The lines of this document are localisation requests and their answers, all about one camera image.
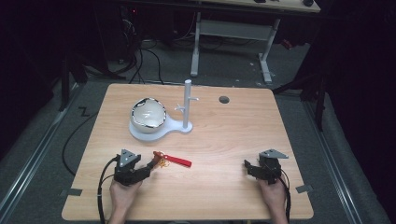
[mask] bowl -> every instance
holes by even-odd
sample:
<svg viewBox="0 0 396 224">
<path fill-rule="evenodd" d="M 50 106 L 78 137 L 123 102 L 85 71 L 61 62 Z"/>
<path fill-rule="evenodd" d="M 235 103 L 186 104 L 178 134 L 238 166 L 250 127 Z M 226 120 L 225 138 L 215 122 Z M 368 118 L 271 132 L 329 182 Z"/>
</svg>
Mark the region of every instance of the bowl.
<svg viewBox="0 0 396 224">
<path fill-rule="evenodd" d="M 159 131 L 165 120 L 165 107 L 154 98 L 141 99 L 132 108 L 131 122 L 141 133 Z"/>
</svg>

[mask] gray carpet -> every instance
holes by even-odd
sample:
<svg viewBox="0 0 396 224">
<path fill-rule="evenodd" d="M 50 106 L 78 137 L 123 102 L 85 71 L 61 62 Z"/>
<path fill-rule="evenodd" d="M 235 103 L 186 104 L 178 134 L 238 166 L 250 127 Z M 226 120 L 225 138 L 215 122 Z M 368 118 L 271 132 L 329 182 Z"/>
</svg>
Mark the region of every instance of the gray carpet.
<svg viewBox="0 0 396 224">
<path fill-rule="evenodd" d="M 194 85 L 272 89 L 292 80 L 308 48 L 309 46 L 303 46 L 286 50 L 281 46 L 273 46 L 268 59 L 270 70 L 273 72 L 274 83 L 272 85 L 263 85 L 255 54 L 230 53 L 221 49 L 213 52 L 213 50 L 205 49 L 201 53 L 200 75 L 192 82 Z M 190 78 L 191 47 L 174 46 L 169 48 L 157 45 L 150 50 L 161 59 L 164 82 L 182 83 L 185 79 Z M 146 82 L 158 82 L 156 58 L 148 51 L 143 51 L 143 54 L 141 77 Z M 111 66 L 117 69 L 121 65 L 112 63 Z M 134 71 L 135 69 L 132 69 L 126 73 L 127 79 L 118 82 L 127 83 Z M 7 223 L 68 223 L 62 219 L 66 198 L 61 195 L 61 192 L 70 188 L 73 176 L 66 170 L 62 161 L 64 145 L 73 131 L 89 118 L 87 116 L 92 116 L 99 110 L 106 93 L 106 87 L 111 82 L 116 82 L 116 80 L 91 76 L 89 82 L 78 89 L 80 92 L 69 106 L 67 113 L 64 113 L 64 119 L 53 135 L 43 161 L 13 209 Z M 56 92 L 54 99 L 39 111 L 11 152 L 0 162 L 2 179 L 0 196 L 2 198 L 7 195 L 21 168 L 34 153 L 42 136 L 58 115 L 59 85 L 54 91 Z M 312 118 L 307 113 L 307 108 L 311 103 L 301 102 L 297 93 L 287 91 L 279 94 L 276 96 L 276 102 L 304 182 L 313 188 L 308 195 L 315 214 L 309 220 L 293 220 L 291 223 L 349 223 L 346 210 L 326 165 L 326 158 L 322 151 L 323 143 L 319 141 L 316 127 L 312 124 Z M 65 148 L 64 158 L 73 172 L 78 168 L 94 120 L 95 117 L 83 124 L 72 135 Z M 322 134 L 341 174 L 343 174 L 351 197 L 359 211 L 361 223 L 390 223 L 350 151 L 332 111 L 329 98 L 326 99 L 323 128 Z"/>
</svg>

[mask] person's right hand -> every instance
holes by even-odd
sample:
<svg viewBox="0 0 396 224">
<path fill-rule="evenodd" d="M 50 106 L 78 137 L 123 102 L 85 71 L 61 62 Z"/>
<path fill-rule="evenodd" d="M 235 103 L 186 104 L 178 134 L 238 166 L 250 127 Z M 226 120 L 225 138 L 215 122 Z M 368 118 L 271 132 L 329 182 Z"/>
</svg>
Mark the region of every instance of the person's right hand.
<svg viewBox="0 0 396 224">
<path fill-rule="evenodd" d="M 268 180 L 257 179 L 262 188 L 262 197 L 267 204 L 271 219 L 275 224 L 288 223 L 286 218 L 285 201 L 286 191 L 282 182 L 277 179 L 275 184 L 268 184 Z"/>
</svg>

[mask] white stand base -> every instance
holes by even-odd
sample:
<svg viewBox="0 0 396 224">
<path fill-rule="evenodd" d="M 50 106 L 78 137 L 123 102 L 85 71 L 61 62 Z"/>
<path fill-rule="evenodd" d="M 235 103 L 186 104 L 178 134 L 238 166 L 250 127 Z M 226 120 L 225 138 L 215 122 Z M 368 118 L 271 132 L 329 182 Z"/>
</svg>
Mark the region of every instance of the white stand base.
<svg viewBox="0 0 396 224">
<path fill-rule="evenodd" d="M 164 126 L 155 133 L 141 133 L 136 129 L 136 127 L 130 121 L 129 131 L 138 140 L 144 142 L 153 142 L 166 136 L 168 133 L 174 133 L 174 132 L 190 133 L 192 130 L 191 122 L 188 122 L 187 128 L 183 128 L 183 120 L 172 119 L 168 114 L 166 114 L 166 120 L 163 125 Z"/>
</svg>

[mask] keychain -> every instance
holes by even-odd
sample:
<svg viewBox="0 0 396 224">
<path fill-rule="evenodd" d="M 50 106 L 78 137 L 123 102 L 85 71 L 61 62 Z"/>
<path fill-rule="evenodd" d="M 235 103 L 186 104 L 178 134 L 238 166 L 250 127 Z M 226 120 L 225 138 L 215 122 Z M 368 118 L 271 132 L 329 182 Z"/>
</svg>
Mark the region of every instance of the keychain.
<svg viewBox="0 0 396 224">
<path fill-rule="evenodd" d="M 177 158 L 177 157 L 166 155 L 162 151 L 154 151 L 154 154 L 159 156 L 159 157 L 161 157 L 161 160 L 159 162 L 161 168 L 169 166 L 170 161 L 174 162 L 174 163 L 177 163 L 177 164 L 180 164 L 180 165 L 191 167 L 191 162 L 190 161 L 186 161 L 186 160 L 183 160 L 181 158 Z"/>
</svg>

